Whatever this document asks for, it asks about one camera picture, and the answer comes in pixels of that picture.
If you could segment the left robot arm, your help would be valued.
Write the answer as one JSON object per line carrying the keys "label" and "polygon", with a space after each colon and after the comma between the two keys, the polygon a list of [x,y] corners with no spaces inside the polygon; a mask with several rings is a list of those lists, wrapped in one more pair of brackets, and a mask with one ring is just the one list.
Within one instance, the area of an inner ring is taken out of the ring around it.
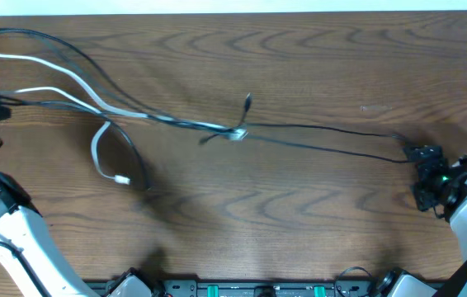
{"label": "left robot arm", "polygon": [[[10,117],[0,100],[0,121]],[[31,197],[0,172],[0,264],[24,296],[94,296],[50,236]]]}

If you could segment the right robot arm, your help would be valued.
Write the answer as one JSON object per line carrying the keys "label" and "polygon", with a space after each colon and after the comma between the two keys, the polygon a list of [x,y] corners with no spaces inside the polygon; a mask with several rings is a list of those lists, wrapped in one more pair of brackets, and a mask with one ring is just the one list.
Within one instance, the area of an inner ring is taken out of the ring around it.
{"label": "right robot arm", "polygon": [[440,146],[409,147],[404,150],[417,169],[412,193],[417,209],[443,208],[438,219],[444,219],[460,245],[463,265],[433,294],[435,296],[467,296],[467,155],[453,164]]}

